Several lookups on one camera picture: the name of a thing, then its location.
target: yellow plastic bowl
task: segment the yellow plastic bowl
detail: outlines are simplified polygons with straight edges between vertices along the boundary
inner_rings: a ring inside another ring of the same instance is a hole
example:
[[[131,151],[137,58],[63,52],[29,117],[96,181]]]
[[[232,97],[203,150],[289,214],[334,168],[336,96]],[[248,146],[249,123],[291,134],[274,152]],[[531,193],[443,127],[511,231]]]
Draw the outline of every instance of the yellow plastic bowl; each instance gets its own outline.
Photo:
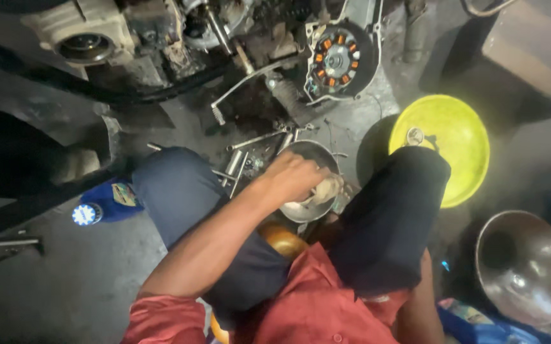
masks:
[[[436,136],[440,155],[452,167],[441,208],[455,207],[469,199],[482,184],[490,159],[488,133],[477,113],[450,96],[420,98],[396,120],[388,144],[390,154],[408,144],[407,132],[414,127],[424,133],[422,147],[434,149],[425,137]]]

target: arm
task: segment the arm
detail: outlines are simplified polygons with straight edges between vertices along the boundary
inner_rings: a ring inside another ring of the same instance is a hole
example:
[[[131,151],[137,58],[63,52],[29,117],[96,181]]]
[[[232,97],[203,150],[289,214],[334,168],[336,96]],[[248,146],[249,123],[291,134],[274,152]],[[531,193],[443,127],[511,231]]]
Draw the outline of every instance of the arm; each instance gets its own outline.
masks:
[[[224,273],[255,227],[286,202],[302,199],[330,173],[281,153],[235,199],[184,237],[141,287],[140,296],[198,297]]]
[[[397,317],[396,339],[401,344],[443,344],[445,335],[434,304],[432,261],[428,250],[421,262],[422,280],[401,307]]]

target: navy blue pants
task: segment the navy blue pants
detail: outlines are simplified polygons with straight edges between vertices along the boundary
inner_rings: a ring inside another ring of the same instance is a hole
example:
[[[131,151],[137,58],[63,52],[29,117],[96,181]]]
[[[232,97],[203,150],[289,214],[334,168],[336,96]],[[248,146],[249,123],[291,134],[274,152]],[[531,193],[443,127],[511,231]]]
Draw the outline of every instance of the navy blue pants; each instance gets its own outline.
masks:
[[[329,257],[345,284],[361,296],[417,285],[449,176],[447,162],[427,148],[403,147],[388,158],[340,217],[345,231]],[[182,147],[148,157],[133,184],[168,249],[229,201],[207,161]],[[247,311],[278,293],[289,267],[254,232],[203,299],[221,327],[233,329]]]

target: red shirt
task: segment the red shirt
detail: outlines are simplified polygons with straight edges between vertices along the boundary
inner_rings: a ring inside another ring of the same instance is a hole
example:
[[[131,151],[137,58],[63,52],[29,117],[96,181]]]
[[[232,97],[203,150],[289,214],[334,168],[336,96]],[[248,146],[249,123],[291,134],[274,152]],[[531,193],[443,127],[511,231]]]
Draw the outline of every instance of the red shirt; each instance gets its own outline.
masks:
[[[316,244],[293,262],[287,285],[256,323],[237,329],[231,342],[394,344],[390,326],[407,298],[407,291],[370,302],[355,298]],[[145,297],[131,306],[122,342],[204,344],[204,321],[205,309],[194,299]]]

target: shiny metal bowl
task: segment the shiny metal bowl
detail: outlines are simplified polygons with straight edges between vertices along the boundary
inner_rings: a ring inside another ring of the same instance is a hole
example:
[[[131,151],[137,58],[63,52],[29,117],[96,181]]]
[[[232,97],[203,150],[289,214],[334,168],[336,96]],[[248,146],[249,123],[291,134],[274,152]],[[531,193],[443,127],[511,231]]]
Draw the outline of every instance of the shiny metal bowl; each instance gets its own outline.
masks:
[[[551,324],[551,226],[525,211],[505,211],[483,227],[475,248],[482,288],[502,315]]]
[[[287,149],[301,155],[305,159],[316,161],[319,167],[328,167],[331,172],[339,174],[339,165],[337,165],[337,160],[333,157],[333,154],[316,141],[298,140],[288,145]],[[322,204],[310,203],[306,206],[298,202],[289,202],[279,209],[292,221],[306,223],[325,216],[330,208],[333,207],[334,202],[334,198]]]

